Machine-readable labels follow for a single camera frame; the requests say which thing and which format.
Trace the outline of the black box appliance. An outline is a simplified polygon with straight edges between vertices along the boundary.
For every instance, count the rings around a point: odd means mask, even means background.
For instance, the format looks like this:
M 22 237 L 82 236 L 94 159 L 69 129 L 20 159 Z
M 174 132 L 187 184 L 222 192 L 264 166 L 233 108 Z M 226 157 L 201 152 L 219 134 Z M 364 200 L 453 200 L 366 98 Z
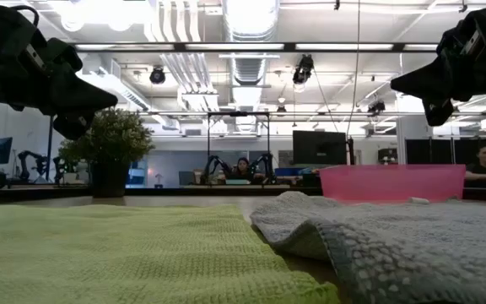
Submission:
M 396 165 L 398 163 L 397 150 L 395 148 L 379 149 L 377 160 L 382 165 Z

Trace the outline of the green bushy plant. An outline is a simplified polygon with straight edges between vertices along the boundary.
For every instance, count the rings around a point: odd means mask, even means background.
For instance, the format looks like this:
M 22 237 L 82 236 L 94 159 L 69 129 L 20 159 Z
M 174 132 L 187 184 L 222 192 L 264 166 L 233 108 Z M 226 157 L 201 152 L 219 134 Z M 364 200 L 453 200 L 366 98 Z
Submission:
M 141 160 L 154 149 L 153 131 L 136 111 L 97 112 L 90 129 L 79 139 L 64 139 L 58 155 L 68 162 L 125 163 Z

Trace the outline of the pink translucent plastic basket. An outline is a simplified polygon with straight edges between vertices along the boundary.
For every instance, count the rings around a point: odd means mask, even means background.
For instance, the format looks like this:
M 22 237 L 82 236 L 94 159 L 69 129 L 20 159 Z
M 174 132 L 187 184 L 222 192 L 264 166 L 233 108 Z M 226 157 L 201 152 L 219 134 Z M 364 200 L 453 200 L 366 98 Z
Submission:
M 323 196 L 341 203 L 431 203 L 461 198 L 464 165 L 357 165 L 319 170 Z

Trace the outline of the person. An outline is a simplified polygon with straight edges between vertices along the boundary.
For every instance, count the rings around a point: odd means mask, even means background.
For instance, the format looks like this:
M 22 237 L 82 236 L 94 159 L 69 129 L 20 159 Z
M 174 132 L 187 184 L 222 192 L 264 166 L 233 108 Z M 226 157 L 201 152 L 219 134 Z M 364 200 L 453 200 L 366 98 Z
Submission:
M 486 144 L 481 144 L 476 153 L 478 161 L 466 166 L 465 180 L 477 181 L 486 179 Z
M 258 165 L 264 164 L 265 172 L 258 170 Z M 264 157 L 260 157 L 258 160 L 252 163 L 245 157 L 239 158 L 237 164 L 232 169 L 232 173 L 225 178 L 227 183 L 246 184 L 246 185 L 258 185 L 266 184 L 271 181 L 269 175 L 270 170 L 267 168 L 267 162 Z

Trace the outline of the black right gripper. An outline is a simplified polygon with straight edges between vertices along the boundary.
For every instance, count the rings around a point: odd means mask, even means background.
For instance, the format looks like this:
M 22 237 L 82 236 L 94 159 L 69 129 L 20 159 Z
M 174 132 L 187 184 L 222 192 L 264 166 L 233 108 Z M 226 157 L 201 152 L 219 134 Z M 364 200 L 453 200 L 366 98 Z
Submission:
M 472 11 L 442 35 L 438 57 L 391 81 L 391 88 L 422 100 L 431 127 L 452 115 L 454 100 L 486 94 L 486 8 Z

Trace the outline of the black partition panels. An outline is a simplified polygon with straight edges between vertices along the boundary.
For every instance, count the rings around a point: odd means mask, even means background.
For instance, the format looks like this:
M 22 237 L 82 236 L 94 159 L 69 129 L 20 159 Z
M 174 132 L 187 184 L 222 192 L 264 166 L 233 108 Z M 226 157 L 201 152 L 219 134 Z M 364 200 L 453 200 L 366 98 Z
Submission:
M 486 139 L 406 139 L 408 164 L 464 165 L 476 163 L 476 153 Z M 486 179 L 465 181 L 464 187 L 486 188 Z

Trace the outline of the black computer monitor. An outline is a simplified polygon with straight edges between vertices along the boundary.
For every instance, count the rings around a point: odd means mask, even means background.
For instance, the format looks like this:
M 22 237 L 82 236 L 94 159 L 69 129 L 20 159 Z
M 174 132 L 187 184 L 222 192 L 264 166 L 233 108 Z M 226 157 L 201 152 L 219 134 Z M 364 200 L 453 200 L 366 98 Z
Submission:
M 345 133 L 293 131 L 295 165 L 346 165 Z

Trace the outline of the black plant pot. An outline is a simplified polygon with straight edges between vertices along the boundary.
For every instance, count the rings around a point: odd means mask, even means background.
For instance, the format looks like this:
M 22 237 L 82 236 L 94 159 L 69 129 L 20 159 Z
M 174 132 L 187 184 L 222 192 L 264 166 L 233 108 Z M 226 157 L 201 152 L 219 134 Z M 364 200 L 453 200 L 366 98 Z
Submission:
M 125 195 L 129 163 L 94 163 L 92 194 L 94 198 L 120 198 Z

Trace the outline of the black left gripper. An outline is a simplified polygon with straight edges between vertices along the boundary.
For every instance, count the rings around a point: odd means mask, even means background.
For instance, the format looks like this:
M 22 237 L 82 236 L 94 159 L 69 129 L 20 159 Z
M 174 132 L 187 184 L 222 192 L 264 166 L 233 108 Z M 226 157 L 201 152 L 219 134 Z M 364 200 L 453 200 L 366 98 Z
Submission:
M 55 115 L 53 127 L 77 140 L 90 129 L 95 112 L 115 106 L 117 98 L 76 75 L 76 51 L 38 28 L 40 15 L 27 5 L 0 5 L 0 103 L 16 111 L 36 108 Z

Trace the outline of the green microfiber towel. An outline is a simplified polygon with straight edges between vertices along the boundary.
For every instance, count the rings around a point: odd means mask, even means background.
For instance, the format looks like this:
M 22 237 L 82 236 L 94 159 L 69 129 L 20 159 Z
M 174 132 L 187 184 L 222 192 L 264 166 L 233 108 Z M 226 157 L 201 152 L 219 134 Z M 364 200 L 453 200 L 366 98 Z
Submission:
M 234 205 L 0 206 L 0 304 L 339 304 Z

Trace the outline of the grey microfiber towel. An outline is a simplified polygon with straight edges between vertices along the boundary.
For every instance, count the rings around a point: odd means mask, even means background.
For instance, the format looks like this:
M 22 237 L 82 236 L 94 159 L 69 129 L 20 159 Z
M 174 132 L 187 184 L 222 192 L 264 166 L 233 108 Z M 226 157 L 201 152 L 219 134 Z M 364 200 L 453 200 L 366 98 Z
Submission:
M 486 204 L 286 192 L 251 222 L 275 250 L 329 262 L 354 304 L 486 304 Z

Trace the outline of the black metal frame stand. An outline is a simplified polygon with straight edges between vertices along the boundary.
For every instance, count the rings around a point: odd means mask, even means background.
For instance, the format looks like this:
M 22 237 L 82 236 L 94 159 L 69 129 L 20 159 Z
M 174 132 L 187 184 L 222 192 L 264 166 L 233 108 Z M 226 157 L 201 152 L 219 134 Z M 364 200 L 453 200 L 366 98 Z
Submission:
M 211 155 L 211 117 L 255 117 L 267 129 L 267 153 L 262 154 L 267 162 L 267 168 L 270 170 L 271 181 L 263 185 L 273 185 L 276 183 L 276 177 L 273 172 L 273 155 L 271 153 L 271 114 L 268 111 L 208 111 L 207 112 L 207 157 Z

